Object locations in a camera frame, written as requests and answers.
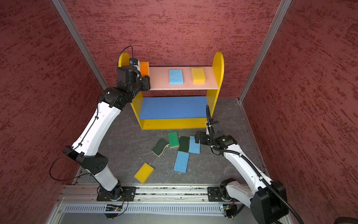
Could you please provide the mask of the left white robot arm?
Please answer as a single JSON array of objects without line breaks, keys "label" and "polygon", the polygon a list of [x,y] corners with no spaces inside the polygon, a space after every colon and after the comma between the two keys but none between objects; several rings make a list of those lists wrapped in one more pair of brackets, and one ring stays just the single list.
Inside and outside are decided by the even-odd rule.
[{"label": "left white robot arm", "polygon": [[63,149],[64,154],[88,171],[111,201],[122,198],[119,180],[108,167],[109,159],[98,149],[104,135],[124,107],[141,92],[150,90],[150,78],[142,77],[138,65],[117,68],[117,84],[100,95],[96,111],[80,137]]}]

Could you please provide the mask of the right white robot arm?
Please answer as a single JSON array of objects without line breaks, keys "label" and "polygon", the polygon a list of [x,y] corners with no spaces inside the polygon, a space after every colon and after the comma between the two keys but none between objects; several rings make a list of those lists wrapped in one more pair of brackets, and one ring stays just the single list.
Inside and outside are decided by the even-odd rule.
[{"label": "right white robot arm", "polygon": [[195,142],[210,146],[234,165],[248,187],[227,179],[223,185],[224,195],[249,207],[257,223],[273,224],[289,214],[288,207],[280,200],[287,200],[285,187],[261,172],[245,155],[237,141],[224,134],[218,121],[208,121],[207,131],[197,132]]}]

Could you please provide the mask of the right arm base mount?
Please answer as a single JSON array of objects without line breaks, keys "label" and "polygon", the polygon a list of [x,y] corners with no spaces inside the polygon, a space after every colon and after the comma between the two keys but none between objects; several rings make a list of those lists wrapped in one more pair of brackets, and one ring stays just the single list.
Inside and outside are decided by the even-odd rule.
[{"label": "right arm base mount", "polygon": [[238,185],[228,185],[220,187],[208,187],[208,200],[210,202],[245,202],[249,198],[246,188]]}]

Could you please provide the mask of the orange sponge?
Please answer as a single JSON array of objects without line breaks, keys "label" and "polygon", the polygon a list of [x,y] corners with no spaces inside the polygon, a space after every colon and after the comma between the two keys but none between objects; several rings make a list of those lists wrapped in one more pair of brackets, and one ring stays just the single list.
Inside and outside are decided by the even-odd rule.
[{"label": "orange sponge", "polygon": [[148,62],[141,62],[140,63],[140,72],[141,72],[141,77],[146,77],[149,76],[149,63]]}]

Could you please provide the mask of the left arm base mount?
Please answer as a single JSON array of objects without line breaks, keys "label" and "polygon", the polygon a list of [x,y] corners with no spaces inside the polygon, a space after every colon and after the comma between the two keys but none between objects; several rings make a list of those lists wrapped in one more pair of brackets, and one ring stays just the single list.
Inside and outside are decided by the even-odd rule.
[{"label": "left arm base mount", "polygon": [[97,201],[99,202],[120,202],[123,200],[132,202],[136,194],[136,187],[115,187],[112,191],[107,191],[102,187],[97,189]]}]

